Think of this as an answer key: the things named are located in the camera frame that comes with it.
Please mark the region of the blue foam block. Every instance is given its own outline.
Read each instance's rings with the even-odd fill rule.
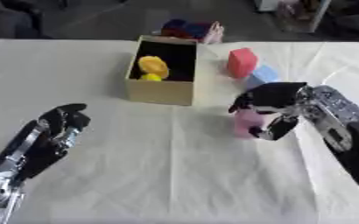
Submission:
[[[279,81],[278,73],[269,66],[261,66],[253,71],[245,80],[246,90],[256,88],[265,83]]]

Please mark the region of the yellow toy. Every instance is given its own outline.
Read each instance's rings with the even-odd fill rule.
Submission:
[[[156,74],[162,79],[169,76],[169,68],[167,64],[156,56],[145,56],[138,60],[138,66],[147,74]]]
[[[160,76],[155,73],[144,74],[141,76],[141,79],[144,81],[162,81],[162,78],[160,78]]]

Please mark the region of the pink block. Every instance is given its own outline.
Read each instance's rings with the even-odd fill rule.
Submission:
[[[253,109],[240,109],[236,111],[234,120],[234,134],[237,137],[252,138],[249,133],[250,127],[262,127],[264,125],[264,119],[262,115],[259,115]]]
[[[243,48],[230,52],[227,69],[234,78],[241,79],[250,75],[256,65],[257,56],[249,48]]]

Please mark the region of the floor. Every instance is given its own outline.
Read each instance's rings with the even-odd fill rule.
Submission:
[[[315,41],[309,34],[284,32],[273,15],[257,13],[252,0],[69,0],[60,9],[57,0],[40,0],[44,30],[55,39],[128,39],[152,34],[172,18],[194,22],[220,21],[225,42]]]

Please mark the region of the cardboard box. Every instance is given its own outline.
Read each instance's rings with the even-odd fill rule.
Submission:
[[[192,105],[196,67],[197,42],[178,38],[142,36],[137,53],[125,77],[130,101],[170,105]],[[140,80],[144,73],[138,60],[144,56],[158,56],[169,67],[166,80]]]

